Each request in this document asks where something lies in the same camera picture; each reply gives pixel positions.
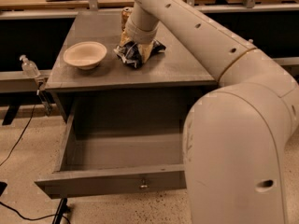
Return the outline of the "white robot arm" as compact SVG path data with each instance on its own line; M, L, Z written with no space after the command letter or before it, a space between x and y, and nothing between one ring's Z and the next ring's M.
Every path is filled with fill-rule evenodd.
M181 0L134 0L126 32L149 43L162 23L219 87L191 108L183 160L193 224L288 224L284 147L299 85L279 64Z

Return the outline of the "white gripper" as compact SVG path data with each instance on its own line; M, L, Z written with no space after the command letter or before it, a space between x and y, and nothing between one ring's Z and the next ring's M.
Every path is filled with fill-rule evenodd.
M125 25L125 30L121 33L120 46L124 47L132 40L137 45L140 57L137 59L136 67L141 67L149 58L153 49L151 42L157 34L158 20L155 17L138 20L130 16Z

